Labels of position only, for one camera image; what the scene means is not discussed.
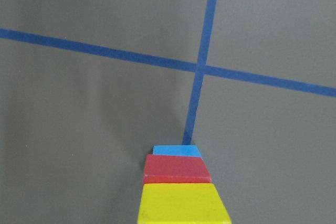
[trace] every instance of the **yellow block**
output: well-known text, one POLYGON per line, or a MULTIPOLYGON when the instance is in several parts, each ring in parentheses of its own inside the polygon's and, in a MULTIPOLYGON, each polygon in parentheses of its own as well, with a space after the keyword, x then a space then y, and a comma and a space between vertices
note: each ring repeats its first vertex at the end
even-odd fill
POLYGON ((229 224, 213 184, 145 184, 138 224, 229 224))

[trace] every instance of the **stack of blocks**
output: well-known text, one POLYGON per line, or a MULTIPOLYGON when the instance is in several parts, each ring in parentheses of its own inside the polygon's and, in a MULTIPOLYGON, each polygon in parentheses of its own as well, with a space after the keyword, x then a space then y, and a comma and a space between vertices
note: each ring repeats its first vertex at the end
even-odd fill
POLYGON ((138 224, 231 224, 196 145, 154 146, 146 158, 138 224))

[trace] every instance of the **red block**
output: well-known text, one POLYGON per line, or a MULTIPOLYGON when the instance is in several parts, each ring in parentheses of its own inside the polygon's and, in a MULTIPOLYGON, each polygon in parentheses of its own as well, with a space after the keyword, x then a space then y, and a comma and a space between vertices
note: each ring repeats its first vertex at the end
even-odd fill
POLYGON ((200 157, 147 155, 143 184, 211 183, 211 175, 200 157))

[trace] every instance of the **blue line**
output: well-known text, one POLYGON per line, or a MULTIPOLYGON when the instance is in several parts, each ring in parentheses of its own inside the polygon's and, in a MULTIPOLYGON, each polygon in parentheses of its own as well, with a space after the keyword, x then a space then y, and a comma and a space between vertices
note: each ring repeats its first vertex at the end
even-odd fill
POLYGON ((204 78, 206 60, 208 56, 212 25, 215 16, 217 0, 207 0, 200 50, 198 51, 197 66, 195 71, 193 89, 189 102, 188 115, 185 123, 182 144, 189 145, 193 137, 197 107, 200 102, 201 88, 204 78))
POLYGON ((122 50, 115 50, 108 47, 95 46, 91 44, 85 44, 81 42, 51 38, 42 35, 35 35, 29 33, 23 33, 20 31, 13 31, 0 28, 0 38, 10 39, 15 41, 27 42, 32 44, 38 44, 47 47, 55 47, 65 50, 71 50, 75 52, 84 52, 86 54, 104 56, 113 59, 133 61, 143 64, 149 64, 164 68, 171 68, 177 70, 183 70, 188 72, 196 71, 196 64, 181 61, 167 59, 163 57, 138 54, 136 52, 127 52, 122 50))
POLYGON ((217 68, 206 66, 205 74, 209 76, 222 77, 238 81, 247 81, 257 84, 273 86, 277 88, 291 89, 301 92, 326 95, 328 97, 336 97, 336 88, 315 85, 311 83, 286 80, 276 77, 263 76, 261 74, 246 73, 237 70, 230 70, 225 68, 217 68))

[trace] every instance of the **vertical blue line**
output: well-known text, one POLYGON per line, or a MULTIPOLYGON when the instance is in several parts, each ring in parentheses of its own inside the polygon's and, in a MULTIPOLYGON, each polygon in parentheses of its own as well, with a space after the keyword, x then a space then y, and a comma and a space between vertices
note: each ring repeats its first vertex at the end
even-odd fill
POLYGON ((196 120, 196 111, 197 111, 198 104, 200 102, 201 88, 202 88, 204 72, 205 72, 205 65, 206 65, 206 60, 208 56, 212 25, 213 25, 214 16, 215 16, 216 1, 217 0, 207 0, 207 3, 206 3, 200 50, 198 51, 198 59, 197 59, 197 66, 196 66, 196 71, 195 71, 193 89, 191 92, 189 110, 188 110, 188 115, 187 115, 187 119, 185 123, 184 135, 183 135, 182 144, 184 145, 191 144, 191 140, 193 137, 195 120, 196 120))

